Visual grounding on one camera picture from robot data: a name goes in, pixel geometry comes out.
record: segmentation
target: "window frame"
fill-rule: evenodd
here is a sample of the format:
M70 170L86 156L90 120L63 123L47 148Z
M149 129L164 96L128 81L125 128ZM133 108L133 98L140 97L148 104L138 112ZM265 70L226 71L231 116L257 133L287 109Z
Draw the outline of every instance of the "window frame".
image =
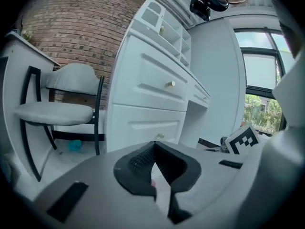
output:
M273 38L272 34L278 34L278 35L283 35L281 31L278 30L272 30L267 27L264 28L239 28L239 29L234 29L235 33L239 32L263 32L267 36L271 47L273 49L267 49L267 48L257 48L257 47L240 47L242 55L243 55L243 61L244 61L244 54L260 54L260 55L267 55L267 56L274 56L275 59L277 60L278 67L279 67L279 72L280 72L280 77L282 78L285 74L285 68L284 68L284 62L282 59L282 56L280 54L280 51L275 43L275 40ZM267 88L262 88L262 87L257 87L257 86L249 86L247 84L247 72L245 70L245 76L246 76L246 94L251 94L251 95L256 95L256 96L261 96L261 97L267 97L270 99L275 99L272 90L267 89ZM280 128L279 131L286 129L287 126L287 121L284 117L284 114L282 112L282 117L281 117L281 123L280 123Z

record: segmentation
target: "drawer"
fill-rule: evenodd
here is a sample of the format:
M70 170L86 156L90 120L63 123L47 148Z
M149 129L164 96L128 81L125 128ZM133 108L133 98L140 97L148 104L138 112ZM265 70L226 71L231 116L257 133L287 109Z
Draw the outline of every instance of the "drawer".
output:
M193 87L190 92L190 101L195 102L204 107L208 107L210 103L209 94L198 84L195 79L192 79Z
M185 112L113 105L107 129L107 152L150 142L178 143Z
M192 77L162 52L130 36L120 53L113 104L186 111Z

